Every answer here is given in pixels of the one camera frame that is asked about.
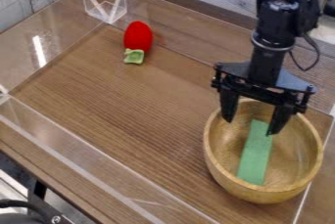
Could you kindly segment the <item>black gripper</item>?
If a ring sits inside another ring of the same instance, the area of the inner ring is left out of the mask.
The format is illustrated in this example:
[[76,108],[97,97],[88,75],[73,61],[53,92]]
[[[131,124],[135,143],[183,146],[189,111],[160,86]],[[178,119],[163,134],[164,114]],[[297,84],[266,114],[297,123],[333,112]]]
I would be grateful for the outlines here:
[[249,62],[215,63],[211,87],[219,93],[222,118],[231,122],[239,97],[247,97],[273,105],[266,134],[274,135],[284,128],[290,116],[306,111],[309,96],[316,92],[312,84],[293,76],[282,67],[277,81],[257,82],[249,78]]

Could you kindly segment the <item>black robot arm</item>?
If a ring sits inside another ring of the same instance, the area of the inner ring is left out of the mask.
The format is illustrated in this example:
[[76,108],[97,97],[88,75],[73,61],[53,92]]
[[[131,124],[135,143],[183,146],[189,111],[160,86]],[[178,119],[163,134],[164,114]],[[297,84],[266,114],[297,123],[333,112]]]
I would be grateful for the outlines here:
[[296,39],[309,39],[320,16],[319,0],[256,0],[257,24],[250,33],[250,59],[242,63],[217,63],[211,87],[219,93],[221,115],[234,119],[241,97],[274,107],[266,133],[277,134],[290,116],[306,111],[316,89],[284,67],[292,57]]

